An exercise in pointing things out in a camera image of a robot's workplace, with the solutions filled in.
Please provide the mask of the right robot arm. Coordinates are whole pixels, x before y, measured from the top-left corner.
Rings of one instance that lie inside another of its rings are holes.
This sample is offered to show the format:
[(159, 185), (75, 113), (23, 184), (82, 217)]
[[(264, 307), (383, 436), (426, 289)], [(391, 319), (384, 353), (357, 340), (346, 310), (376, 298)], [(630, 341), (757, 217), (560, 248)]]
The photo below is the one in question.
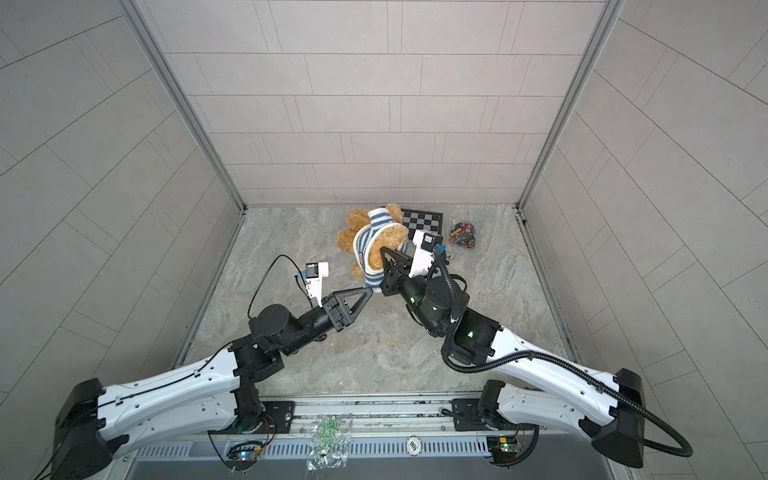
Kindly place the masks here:
[(485, 425), (495, 430), (520, 424), (570, 430), (610, 460), (643, 467), (648, 411), (635, 372), (608, 373), (571, 362), (471, 309), (468, 293), (449, 273), (438, 247), (419, 249), (415, 256), (387, 247), (380, 253), (381, 292), (401, 296), (409, 314), (443, 339), (441, 356), (450, 369), (491, 371), (539, 389), (529, 396), (502, 379), (487, 381), (478, 405)]

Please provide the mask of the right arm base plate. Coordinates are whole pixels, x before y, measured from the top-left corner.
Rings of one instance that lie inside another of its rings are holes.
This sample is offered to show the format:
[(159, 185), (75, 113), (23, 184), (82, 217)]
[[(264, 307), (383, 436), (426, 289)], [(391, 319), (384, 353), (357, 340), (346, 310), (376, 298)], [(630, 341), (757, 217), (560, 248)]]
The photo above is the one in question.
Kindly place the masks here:
[(497, 412), (481, 410), (479, 398), (454, 398), (449, 408), (443, 408), (441, 414), (452, 420), (457, 432), (502, 431), (534, 432), (539, 429), (534, 424), (511, 423)]

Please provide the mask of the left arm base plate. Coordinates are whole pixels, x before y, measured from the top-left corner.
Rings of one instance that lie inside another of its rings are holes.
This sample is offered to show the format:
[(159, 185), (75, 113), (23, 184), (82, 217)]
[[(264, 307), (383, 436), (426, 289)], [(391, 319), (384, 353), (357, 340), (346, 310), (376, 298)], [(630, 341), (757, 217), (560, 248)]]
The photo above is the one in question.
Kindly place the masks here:
[(245, 420), (236, 419), (225, 428), (213, 430), (220, 435), (273, 435), (288, 434), (295, 414), (294, 401), (265, 401), (263, 412)]

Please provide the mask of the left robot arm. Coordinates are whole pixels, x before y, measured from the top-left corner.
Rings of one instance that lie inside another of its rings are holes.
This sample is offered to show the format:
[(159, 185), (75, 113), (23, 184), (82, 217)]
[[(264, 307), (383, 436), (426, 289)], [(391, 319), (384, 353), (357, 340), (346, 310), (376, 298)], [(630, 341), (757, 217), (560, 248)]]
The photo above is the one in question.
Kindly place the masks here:
[(177, 435), (258, 428), (266, 413), (257, 383), (279, 372), (284, 357), (353, 324), (372, 295), (335, 291), (299, 317), (272, 304), (250, 320), (249, 334), (207, 359), (125, 384), (78, 383), (55, 418), (48, 478), (86, 479), (118, 454)]

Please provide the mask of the blue white striped sweater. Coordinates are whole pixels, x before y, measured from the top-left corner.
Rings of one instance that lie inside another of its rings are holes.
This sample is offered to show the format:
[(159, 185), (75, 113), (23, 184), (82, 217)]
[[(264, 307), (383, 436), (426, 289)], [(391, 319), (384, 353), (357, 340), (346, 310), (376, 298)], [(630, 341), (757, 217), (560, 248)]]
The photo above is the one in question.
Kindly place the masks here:
[(353, 253), (358, 266), (362, 269), (365, 286), (372, 288), (374, 292), (380, 292), (379, 285), (383, 280), (383, 268), (374, 267), (370, 262), (370, 255), (374, 252), (374, 241), (386, 229), (393, 227), (395, 221), (384, 207), (370, 210), (367, 214), (370, 222), (355, 234)]

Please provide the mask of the brown teddy bear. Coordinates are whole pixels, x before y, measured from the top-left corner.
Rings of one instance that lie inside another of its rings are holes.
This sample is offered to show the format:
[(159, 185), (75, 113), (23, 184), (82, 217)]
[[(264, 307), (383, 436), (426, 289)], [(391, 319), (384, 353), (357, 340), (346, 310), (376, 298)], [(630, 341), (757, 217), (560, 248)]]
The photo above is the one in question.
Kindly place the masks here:
[(351, 210), (347, 214), (347, 228), (335, 235), (334, 242), (342, 251), (355, 257), (351, 273), (376, 290), (384, 276), (381, 249), (402, 251), (408, 236), (400, 206), (388, 204), (372, 210)]

